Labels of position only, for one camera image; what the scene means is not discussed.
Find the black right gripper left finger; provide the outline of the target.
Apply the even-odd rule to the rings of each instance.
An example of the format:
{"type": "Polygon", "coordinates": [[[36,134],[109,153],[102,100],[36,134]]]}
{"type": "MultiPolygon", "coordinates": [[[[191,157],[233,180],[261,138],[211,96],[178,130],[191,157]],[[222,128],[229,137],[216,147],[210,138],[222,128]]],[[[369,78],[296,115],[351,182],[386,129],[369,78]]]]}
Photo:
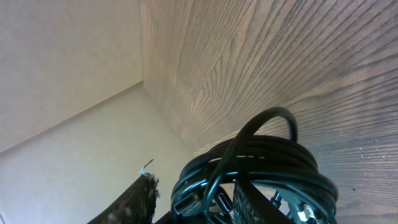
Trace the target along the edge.
{"type": "Polygon", "coordinates": [[[151,224],[159,197],[158,178],[143,173],[88,224],[151,224]]]}

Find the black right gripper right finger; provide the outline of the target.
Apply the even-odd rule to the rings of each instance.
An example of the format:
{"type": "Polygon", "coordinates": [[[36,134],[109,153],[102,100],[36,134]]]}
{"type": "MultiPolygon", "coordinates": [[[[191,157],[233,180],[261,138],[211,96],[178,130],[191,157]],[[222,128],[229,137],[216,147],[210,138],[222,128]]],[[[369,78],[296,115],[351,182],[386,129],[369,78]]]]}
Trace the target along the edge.
{"type": "Polygon", "coordinates": [[[234,224],[294,224],[248,180],[237,180],[233,193],[234,224]]]}

